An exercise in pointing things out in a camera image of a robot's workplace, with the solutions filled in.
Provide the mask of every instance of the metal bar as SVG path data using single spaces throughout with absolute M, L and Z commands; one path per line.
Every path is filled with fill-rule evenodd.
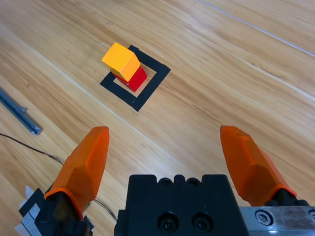
M 250 236 L 315 236 L 315 207 L 240 207 Z
M 32 133 L 40 134 L 43 130 L 27 114 L 27 108 L 16 104 L 2 88 L 0 88 L 0 102 Z

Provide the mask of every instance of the wooden floor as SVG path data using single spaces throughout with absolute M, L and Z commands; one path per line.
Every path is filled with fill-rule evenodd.
M 98 197 L 117 213 L 132 174 L 228 175 L 219 129 L 236 125 L 314 205 L 314 12 L 311 0 L 0 0 L 0 87 L 44 128 L 31 135 L 0 106 L 0 132 L 65 160 L 108 126 Z M 171 68 L 140 112 L 99 85 L 114 42 Z M 26 186 L 45 190 L 61 167 L 4 137 L 0 158 L 0 231 L 16 235 Z M 113 234 L 100 206 L 86 214 Z

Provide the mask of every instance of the wooden block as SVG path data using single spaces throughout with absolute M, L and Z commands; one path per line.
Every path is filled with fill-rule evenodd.
M 127 82 L 140 67 L 140 62 L 134 52 L 118 43 L 113 44 L 102 62 L 110 68 L 111 72 Z
M 139 67 L 139 69 L 136 71 L 136 73 L 134 73 L 133 77 L 129 82 L 127 82 L 126 80 L 124 80 L 123 78 L 116 74 L 115 76 L 133 92 L 136 92 L 147 78 L 147 74 L 142 67 Z

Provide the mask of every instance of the cable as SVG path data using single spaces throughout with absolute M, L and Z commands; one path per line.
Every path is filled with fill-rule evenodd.
M 63 162 L 62 162 L 58 157 L 56 157 L 56 156 L 54 156 L 54 155 L 50 155 L 50 154 L 48 154 L 48 153 L 46 153 L 46 152 L 44 152 L 44 151 L 40 151 L 40 150 L 38 150 L 38 149 L 35 149 L 35 148 L 33 148 L 33 147 L 31 147 L 31 146 L 29 146 L 29 145 L 27 145 L 27 144 L 25 144 L 25 143 L 22 143 L 21 141 L 16 140 L 15 138 L 12 138 L 12 137 L 10 137 L 10 136 L 8 136 L 8 135 L 2 134 L 2 133 L 0 133 L 0 135 L 1 135 L 1 136 L 4 136 L 4 137 L 6 137 L 6 138 L 9 138 L 9 139 L 11 139 L 11 140 L 13 140 L 13 141 L 16 141 L 17 143 L 19 143 L 19 144 L 21 144 L 21 145 L 23 145 L 23 146 L 25 146 L 25 147 L 27 147 L 27 148 L 30 148 L 30 149 L 32 149 L 33 151 L 37 151 L 37 152 L 39 152 L 39 153 L 41 153 L 41 154 L 44 154 L 44 155 L 46 155 L 46 156 L 49 156 L 49 157 L 52 158 L 53 160 L 57 161 L 59 164 L 63 165 Z M 98 198 L 95 198 L 93 201 L 96 202 L 97 204 L 99 204 L 101 207 L 103 207 L 103 208 L 112 216 L 112 218 L 113 218 L 115 221 L 117 221 L 116 215 L 114 214 L 114 212 L 112 211 L 112 209 L 111 209 L 107 204 L 105 204 L 104 202 L 102 202 L 102 201 L 101 201 L 100 199 L 98 199 Z
M 97 198 L 95 198 L 93 201 L 96 202 L 97 204 L 99 204 L 105 210 L 107 210 L 107 212 L 112 216 L 112 218 L 115 221 L 117 221 L 117 216 L 114 214 L 114 212 L 111 210 L 111 208 L 109 208 L 109 206 L 107 204 L 105 204 L 104 202 L 102 202 L 100 199 L 97 199 Z
M 40 151 L 40 150 L 38 150 L 38 149 L 35 149 L 35 148 L 33 148 L 33 147 L 31 147 L 31 146 L 29 146 L 29 145 L 27 145 L 27 144 L 24 144 L 24 143 L 22 143 L 21 141 L 18 141 L 18 140 L 16 140 L 15 138 L 12 138 L 12 137 L 10 137 L 10 136 L 8 136 L 8 135 L 2 134 L 2 133 L 0 133 L 0 135 L 1 135 L 1 136 L 4 136 L 4 137 L 7 137 L 7 138 L 9 138 L 9 139 L 12 139 L 13 141 L 16 141 L 17 143 L 19 143 L 19 144 L 21 144 L 21 145 L 23 145 L 23 146 L 25 146 L 25 147 L 27 147 L 27 148 L 30 148 L 30 149 L 32 149 L 33 151 L 37 151 L 37 152 L 39 152 L 39 153 L 41 153 L 41 154 L 44 154 L 44 155 L 46 155 L 46 156 L 49 156 L 49 157 L 52 158 L 53 160 L 55 160 L 55 161 L 59 162 L 61 165 L 63 165 L 63 162 L 62 162 L 58 157 L 56 157 L 56 156 L 53 156 L 53 155 L 50 155 L 50 154 L 48 154 L 48 153 L 46 153 L 46 152 L 44 152 L 44 151 Z

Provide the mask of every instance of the black square outline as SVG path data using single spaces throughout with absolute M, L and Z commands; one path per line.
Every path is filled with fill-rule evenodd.
M 142 64 L 156 72 L 141 93 L 136 97 L 123 87 L 116 84 L 114 82 L 115 75 L 112 72 L 108 73 L 102 82 L 100 82 L 100 85 L 115 94 L 128 105 L 132 106 L 138 112 L 171 70 L 166 65 L 158 62 L 132 45 L 129 47 L 129 50 L 136 54 L 138 60 Z

